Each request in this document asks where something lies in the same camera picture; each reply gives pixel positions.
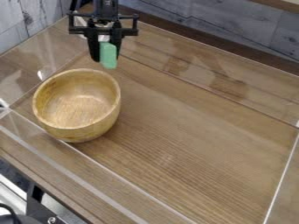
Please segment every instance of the white tiled wall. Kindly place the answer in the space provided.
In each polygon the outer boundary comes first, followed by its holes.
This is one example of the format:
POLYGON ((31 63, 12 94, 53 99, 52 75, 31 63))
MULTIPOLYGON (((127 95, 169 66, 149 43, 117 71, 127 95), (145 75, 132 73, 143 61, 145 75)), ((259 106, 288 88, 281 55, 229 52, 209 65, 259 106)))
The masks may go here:
POLYGON ((27 40, 67 13, 71 0, 0 0, 0 53, 27 40))
POLYGON ((119 0, 123 5, 299 60, 299 14, 248 0, 119 0))

